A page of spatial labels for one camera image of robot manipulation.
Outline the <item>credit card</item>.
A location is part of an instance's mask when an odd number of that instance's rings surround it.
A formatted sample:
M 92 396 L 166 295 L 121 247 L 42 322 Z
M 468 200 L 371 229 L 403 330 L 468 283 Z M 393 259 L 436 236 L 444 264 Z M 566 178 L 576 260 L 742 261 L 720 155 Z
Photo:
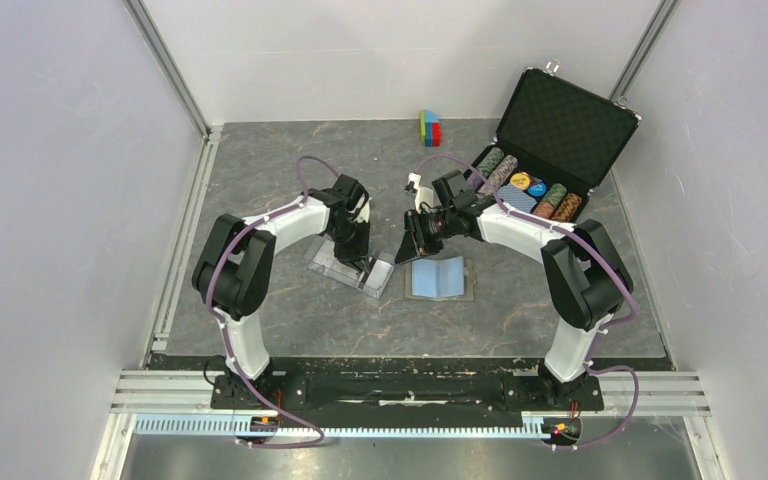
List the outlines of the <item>credit card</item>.
M 347 262 L 349 260 L 339 260 L 336 258 L 333 258 L 331 260 L 330 269 L 335 272 L 336 274 L 354 279 L 359 280 L 365 275 L 359 275 L 356 271 L 354 271 L 351 267 L 347 265 Z

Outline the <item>clear plastic card sleeve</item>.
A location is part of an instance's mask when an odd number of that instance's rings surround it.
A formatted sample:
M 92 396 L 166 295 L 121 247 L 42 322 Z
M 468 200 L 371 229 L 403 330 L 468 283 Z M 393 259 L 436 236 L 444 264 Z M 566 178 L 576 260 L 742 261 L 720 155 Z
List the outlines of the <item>clear plastic card sleeve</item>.
M 330 238 L 315 236 L 304 258 L 308 269 L 314 273 L 338 281 L 374 299 L 382 296 L 395 268 L 393 255 L 373 251 L 367 257 L 367 269 L 364 270 L 357 265 L 339 261 L 335 253 L 335 243 Z

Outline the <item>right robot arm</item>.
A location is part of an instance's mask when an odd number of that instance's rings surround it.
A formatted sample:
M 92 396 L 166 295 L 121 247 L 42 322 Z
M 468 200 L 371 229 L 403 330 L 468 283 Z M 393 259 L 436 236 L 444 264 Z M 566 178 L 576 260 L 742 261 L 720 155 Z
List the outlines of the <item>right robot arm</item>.
M 593 220 L 551 221 L 492 195 L 480 197 L 457 170 L 430 187 L 420 181 L 412 173 L 405 187 L 414 206 L 404 214 L 396 263 L 436 255 L 456 236 L 501 245 L 539 262 L 561 322 L 542 361 L 537 392 L 551 408 L 566 406 L 577 396 L 576 380 L 591 365 L 601 327 L 631 301 L 633 283 L 604 227 Z

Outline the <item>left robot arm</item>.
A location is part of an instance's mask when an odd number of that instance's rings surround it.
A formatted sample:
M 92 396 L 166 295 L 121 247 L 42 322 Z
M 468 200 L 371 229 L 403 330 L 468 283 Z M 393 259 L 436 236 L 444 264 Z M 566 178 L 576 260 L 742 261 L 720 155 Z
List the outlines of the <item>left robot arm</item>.
M 270 356 L 258 310 L 268 293 L 274 257 L 311 236 L 333 243 L 339 271 L 364 278 L 372 271 L 369 251 L 370 194 L 341 174 L 330 188 L 304 191 L 293 202 L 262 215 L 218 217 L 192 275 L 192 285 L 214 315 L 226 351 L 226 364 L 239 376 L 235 392 L 250 407 L 266 405 L 274 394 L 264 374 Z

